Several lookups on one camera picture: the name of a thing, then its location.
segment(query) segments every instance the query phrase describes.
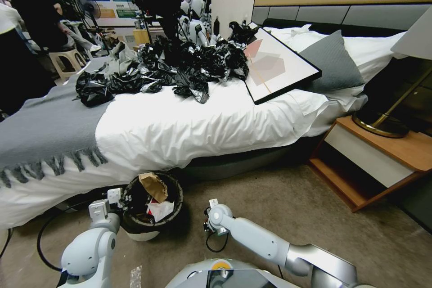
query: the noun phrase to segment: wooden nightstand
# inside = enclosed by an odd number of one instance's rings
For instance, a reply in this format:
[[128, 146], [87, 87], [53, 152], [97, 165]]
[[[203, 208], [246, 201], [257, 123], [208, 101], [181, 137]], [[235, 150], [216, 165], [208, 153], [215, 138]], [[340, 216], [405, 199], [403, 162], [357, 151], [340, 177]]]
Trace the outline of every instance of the wooden nightstand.
[[352, 212], [432, 170], [432, 137], [410, 131], [401, 139], [372, 134], [351, 116], [338, 118], [309, 163]]

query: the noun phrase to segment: gray headboard panel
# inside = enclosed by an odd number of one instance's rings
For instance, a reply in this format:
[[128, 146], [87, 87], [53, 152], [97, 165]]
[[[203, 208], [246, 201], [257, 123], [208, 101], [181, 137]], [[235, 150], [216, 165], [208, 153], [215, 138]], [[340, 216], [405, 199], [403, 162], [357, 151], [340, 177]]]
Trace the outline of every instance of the gray headboard panel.
[[257, 25], [262, 25], [269, 16], [270, 7], [256, 7], [252, 11], [252, 21]]
[[350, 6], [303, 6], [296, 20], [311, 23], [342, 23]]
[[268, 18], [296, 20], [299, 6], [270, 7]]
[[346, 14], [343, 24], [406, 30], [430, 6], [430, 4], [353, 5]]
[[277, 18], [407, 30], [430, 6], [431, 4], [360, 4], [254, 7], [252, 21], [261, 25], [267, 18]]

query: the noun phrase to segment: paper bag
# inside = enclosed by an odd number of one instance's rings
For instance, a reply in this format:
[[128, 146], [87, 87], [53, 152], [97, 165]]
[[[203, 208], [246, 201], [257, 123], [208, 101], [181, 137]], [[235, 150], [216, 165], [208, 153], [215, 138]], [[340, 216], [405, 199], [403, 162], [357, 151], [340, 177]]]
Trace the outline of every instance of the paper bag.
[[144, 189], [157, 200], [158, 203], [164, 202], [168, 198], [168, 188], [161, 179], [154, 173], [142, 173], [138, 175], [140, 183]]

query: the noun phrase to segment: framed picture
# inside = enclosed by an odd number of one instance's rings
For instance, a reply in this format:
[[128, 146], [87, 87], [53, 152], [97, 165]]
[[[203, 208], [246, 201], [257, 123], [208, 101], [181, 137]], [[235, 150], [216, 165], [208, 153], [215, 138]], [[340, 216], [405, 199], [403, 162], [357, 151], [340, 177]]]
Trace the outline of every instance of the framed picture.
[[322, 71], [277, 38], [258, 29], [243, 50], [249, 74], [246, 87], [255, 104], [261, 104], [322, 76]]

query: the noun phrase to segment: gray carpet floor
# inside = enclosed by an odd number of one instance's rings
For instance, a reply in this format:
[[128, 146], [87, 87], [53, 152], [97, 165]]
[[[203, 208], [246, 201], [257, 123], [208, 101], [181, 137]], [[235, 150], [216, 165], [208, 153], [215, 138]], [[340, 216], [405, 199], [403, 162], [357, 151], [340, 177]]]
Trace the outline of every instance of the gray carpet floor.
[[[385, 287], [432, 287], [432, 236], [387, 201], [351, 213], [308, 166], [259, 169], [221, 181], [184, 184], [184, 211], [188, 217], [171, 232], [149, 242], [130, 240], [118, 233], [112, 264], [112, 286], [127, 288], [130, 271], [142, 266], [142, 287], [164, 287], [186, 264], [229, 257], [277, 274], [277, 267], [229, 239], [219, 254], [207, 250], [203, 211], [218, 198], [234, 216], [246, 217], [295, 244], [313, 243], [350, 261], [359, 280]], [[55, 287], [59, 275], [40, 261], [37, 232], [43, 217], [16, 228], [0, 261], [0, 287]], [[64, 248], [88, 229], [86, 210], [64, 214], [52, 223], [42, 240], [47, 258], [59, 266]], [[211, 238], [215, 248], [222, 238]], [[283, 270], [300, 287], [309, 278]]]

